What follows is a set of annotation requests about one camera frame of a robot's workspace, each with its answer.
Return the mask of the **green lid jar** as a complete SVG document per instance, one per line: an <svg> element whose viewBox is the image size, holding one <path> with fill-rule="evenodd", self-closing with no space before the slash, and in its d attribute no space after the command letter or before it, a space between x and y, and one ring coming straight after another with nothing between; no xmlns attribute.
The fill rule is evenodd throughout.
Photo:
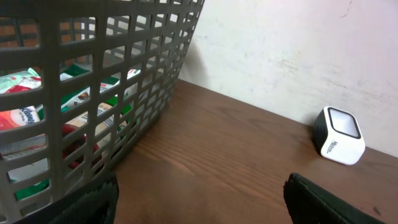
<svg viewBox="0 0 398 224"><path fill-rule="evenodd" d="M107 110L113 107L112 104L109 103L101 103L98 106L97 114L101 115ZM62 136L65 137L72 132L76 131L78 128L82 127L84 124L88 122L88 113L84 112L83 114L77 116L76 118L72 119L71 121L67 122L62 127ZM95 135L101 134L103 131L108 129L114 122L114 115L106 118L102 123L98 124L95 128ZM100 150L103 146L105 146L111 140L111 133L108 133L102 139L100 139L93 148L93 152ZM86 134L78 137L74 140L69 146L65 147L62 152L62 157L65 159L67 156L75 152L79 147L84 145L86 142ZM103 151L100 156L98 156L92 163L91 166L97 164L104 156L108 154L107 151ZM76 169L82 162L84 161L84 155L79 156L76 158L71 164L69 164L69 168Z"/></svg>

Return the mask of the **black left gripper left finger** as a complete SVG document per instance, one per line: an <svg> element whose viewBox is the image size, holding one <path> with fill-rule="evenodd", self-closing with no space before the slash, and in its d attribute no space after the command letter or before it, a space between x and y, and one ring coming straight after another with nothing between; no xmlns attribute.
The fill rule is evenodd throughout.
<svg viewBox="0 0 398 224"><path fill-rule="evenodd" d="M113 224L118 198L118 180L110 172L16 223Z"/></svg>

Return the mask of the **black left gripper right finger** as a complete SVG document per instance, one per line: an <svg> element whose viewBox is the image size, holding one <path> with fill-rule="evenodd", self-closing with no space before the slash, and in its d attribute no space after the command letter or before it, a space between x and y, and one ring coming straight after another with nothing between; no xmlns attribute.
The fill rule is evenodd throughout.
<svg viewBox="0 0 398 224"><path fill-rule="evenodd" d="M380 223L298 173L284 184L284 201L294 223Z"/></svg>

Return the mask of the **orange tissue pack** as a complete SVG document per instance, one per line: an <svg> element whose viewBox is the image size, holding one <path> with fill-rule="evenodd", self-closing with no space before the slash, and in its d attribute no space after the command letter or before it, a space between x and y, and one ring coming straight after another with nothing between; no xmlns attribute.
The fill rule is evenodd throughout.
<svg viewBox="0 0 398 224"><path fill-rule="evenodd" d="M1 131L27 126L40 121L34 106L2 111L0 119Z"/></svg>

